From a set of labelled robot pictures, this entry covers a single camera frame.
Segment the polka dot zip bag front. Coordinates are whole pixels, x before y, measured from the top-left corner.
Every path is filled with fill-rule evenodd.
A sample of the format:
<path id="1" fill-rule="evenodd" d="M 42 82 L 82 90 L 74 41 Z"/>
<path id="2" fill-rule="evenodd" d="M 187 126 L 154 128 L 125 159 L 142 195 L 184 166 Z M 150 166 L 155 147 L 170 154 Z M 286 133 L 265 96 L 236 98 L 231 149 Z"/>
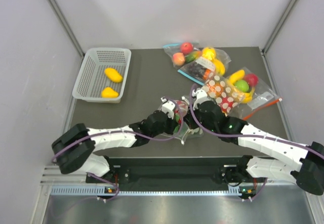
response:
<path id="1" fill-rule="evenodd" d="M 170 129 L 162 133 L 164 137 L 177 139 L 184 145 L 187 139 L 202 135 L 203 131 L 190 122 L 188 96 L 182 96 L 180 100 L 161 97 L 158 110 L 166 113 L 170 124 Z"/>

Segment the yellow fake mango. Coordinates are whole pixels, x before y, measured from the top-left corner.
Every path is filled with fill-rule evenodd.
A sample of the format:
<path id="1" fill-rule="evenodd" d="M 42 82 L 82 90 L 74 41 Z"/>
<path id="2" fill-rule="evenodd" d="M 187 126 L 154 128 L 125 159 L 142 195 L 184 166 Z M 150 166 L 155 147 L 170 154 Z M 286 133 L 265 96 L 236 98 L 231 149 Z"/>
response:
<path id="1" fill-rule="evenodd" d="M 101 92 L 101 97 L 102 98 L 117 98 L 119 97 L 119 93 L 113 90 L 110 87 L 106 87 L 102 92 Z"/>
<path id="2" fill-rule="evenodd" d="M 114 68 L 106 68 L 104 70 L 105 75 L 109 80 L 115 83 L 121 83 L 123 81 L 123 77 L 119 74 L 119 72 Z"/>

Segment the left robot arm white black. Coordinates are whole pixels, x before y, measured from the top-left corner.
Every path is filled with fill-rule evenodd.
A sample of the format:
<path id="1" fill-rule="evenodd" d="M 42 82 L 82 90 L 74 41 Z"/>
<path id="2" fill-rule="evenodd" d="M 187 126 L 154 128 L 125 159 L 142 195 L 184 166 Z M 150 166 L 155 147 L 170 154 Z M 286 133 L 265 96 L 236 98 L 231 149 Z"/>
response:
<path id="1" fill-rule="evenodd" d="M 109 148 L 135 148 L 150 140 L 159 141 L 163 133 L 174 137 L 184 128 L 184 110 L 176 110 L 173 117 L 156 110 L 146 119 L 115 129 L 87 128 L 78 123 L 52 143 L 54 159 L 62 174 L 77 170 L 90 172 L 104 182 L 114 178 L 115 170 L 106 157 L 95 152 Z"/>

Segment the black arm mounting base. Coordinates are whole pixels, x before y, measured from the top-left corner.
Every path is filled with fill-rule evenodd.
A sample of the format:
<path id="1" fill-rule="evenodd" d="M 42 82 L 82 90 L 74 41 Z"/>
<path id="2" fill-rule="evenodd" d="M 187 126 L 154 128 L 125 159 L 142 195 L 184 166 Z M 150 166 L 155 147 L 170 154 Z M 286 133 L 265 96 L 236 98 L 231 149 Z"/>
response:
<path id="1" fill-rule="evenodd" d="M 86 176 L 87 184 L 110 181 L 122 190 L 211 189 L 236 183 L 260 183 L 266 179 L 284 180 L 282 167 L 271 158 L 242 157 L 193 158 L 108 158 L 110 172 L 100 178 Z"/>

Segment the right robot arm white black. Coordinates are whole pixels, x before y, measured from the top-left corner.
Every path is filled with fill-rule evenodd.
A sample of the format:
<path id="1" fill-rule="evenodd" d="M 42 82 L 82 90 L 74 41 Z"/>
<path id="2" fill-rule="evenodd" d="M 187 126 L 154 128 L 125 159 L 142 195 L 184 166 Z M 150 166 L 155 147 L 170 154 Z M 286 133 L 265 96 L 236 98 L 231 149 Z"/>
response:
<path id="1" fill-rule="evenodd" d="M 225 116 L 212 101 L 190 103 L 194 122 L 224 142 L 250 148 L 268 156 L 243 156 L 236 175 L 241 181 L 269 178 L 296 184 L 305 192 L 323 195 L 323 145 L 282 139 L 236 117 Z"/>

